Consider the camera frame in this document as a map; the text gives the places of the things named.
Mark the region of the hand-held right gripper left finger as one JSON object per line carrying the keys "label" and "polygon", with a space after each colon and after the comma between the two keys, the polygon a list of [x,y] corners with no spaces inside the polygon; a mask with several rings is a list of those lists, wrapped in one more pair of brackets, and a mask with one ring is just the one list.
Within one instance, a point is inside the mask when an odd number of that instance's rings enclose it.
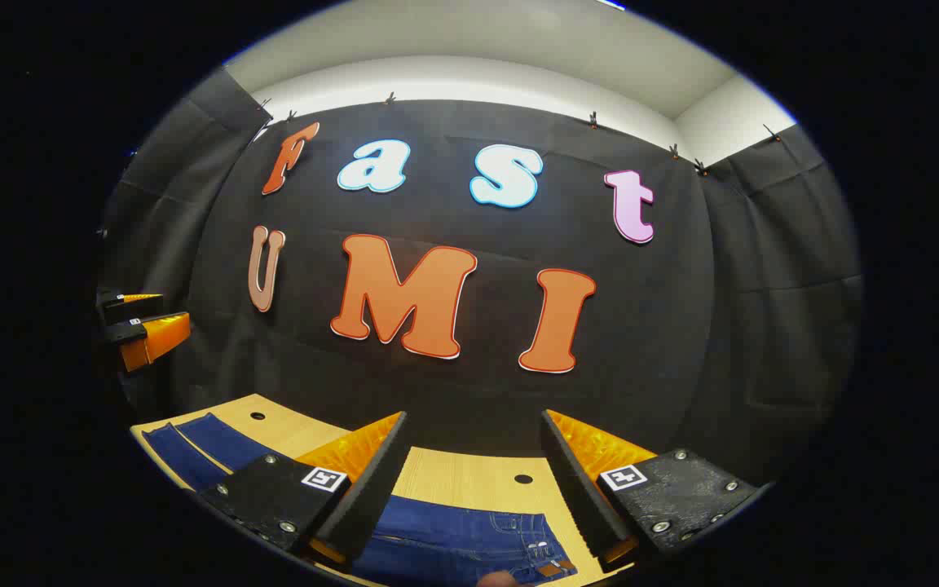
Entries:
{"label": "hand-held right gripper left finger", "polygon": [[349,571],[409,453],[397,412],[297,458],[267,451],[197,491],[206,508],[290,556]]}

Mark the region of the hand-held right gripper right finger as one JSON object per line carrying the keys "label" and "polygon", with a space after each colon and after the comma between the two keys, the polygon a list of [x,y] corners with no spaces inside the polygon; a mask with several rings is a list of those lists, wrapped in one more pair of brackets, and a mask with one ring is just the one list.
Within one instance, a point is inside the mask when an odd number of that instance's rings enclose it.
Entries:
{"label": "hand-held right gripper right finger", "polygon": [[679,556],[772,487],[746,482],[692,449],[655,453],[551,409],[540,419],[545,460],[604,572]]}

